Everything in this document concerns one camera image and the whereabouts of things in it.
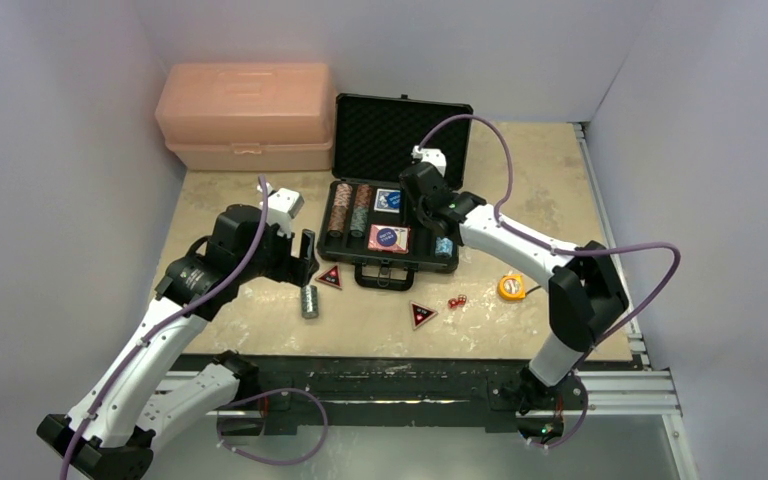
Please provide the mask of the grey poker chip stack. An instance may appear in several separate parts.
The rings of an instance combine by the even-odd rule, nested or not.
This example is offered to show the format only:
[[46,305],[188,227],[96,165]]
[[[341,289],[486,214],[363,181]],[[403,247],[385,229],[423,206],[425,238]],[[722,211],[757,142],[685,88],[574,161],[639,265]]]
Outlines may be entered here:
[[303,319],[316,319],[319,316],[319,295],[315,285],[308,284],[301,288],[300,305]]

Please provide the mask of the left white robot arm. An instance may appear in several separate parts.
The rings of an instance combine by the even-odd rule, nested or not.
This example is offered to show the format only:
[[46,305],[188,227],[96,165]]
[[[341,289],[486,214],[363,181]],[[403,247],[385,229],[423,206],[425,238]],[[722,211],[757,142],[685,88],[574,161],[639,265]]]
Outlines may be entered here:
[[234,350],[215,355],[173,391],[156,390],[244,283],[309,283],[318,268],[315,234],[303,230],[293,256],[290,219],[266,205],[231,205],[211,234],[169,264],[136,331],[96,385],[67,413],[39,424],[38,436],[62,457],[60,478],[75,469],[89,479],[140,479],[155,455],[207,412],[267,408],[272,394],[262,389],[258,367]]

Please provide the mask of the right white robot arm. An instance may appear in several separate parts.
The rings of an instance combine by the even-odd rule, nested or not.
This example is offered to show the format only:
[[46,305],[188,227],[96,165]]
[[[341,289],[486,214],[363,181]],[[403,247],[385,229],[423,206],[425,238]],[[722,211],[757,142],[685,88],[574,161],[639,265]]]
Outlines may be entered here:
[[544,407],[560,382],[623,314],[629,300],[603,245],[559,241],[497,213],[471,192],[457,192],[438,168],[419,162],[399,176],[402,204],[438,236],[488,254],[548,295],[550,333],[521,381],[524,399]]

